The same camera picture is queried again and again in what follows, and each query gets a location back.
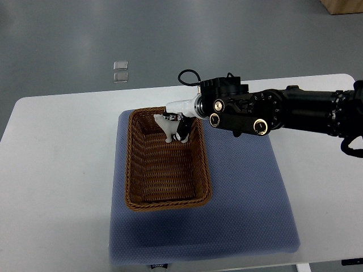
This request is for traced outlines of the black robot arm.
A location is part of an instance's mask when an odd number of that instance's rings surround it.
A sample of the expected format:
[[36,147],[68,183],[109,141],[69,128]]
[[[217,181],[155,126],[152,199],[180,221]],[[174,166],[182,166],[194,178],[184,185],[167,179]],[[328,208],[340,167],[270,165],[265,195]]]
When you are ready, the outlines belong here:
[[201,97],[197,109],[212,127],[241,134],[266,135],[287,128],[327,134],[343,139],[343,153],[362,157],[361,149],[349,145],[362,136],[362,81],[352,90],[305,91],[298,86],[250,93],[240,77],[204,80],[198,83]]

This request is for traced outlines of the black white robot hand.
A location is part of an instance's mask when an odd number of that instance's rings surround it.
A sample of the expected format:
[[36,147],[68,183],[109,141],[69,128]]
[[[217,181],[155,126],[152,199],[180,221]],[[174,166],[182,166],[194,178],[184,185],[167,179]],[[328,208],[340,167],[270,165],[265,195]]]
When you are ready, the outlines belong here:
[[183,100],[168,103],[163,112],[165,119],[170,121],[180,121],[177,132],[173,135],[173,140],[186,143],[191,132],[193,118],[197,117],[196,100]]

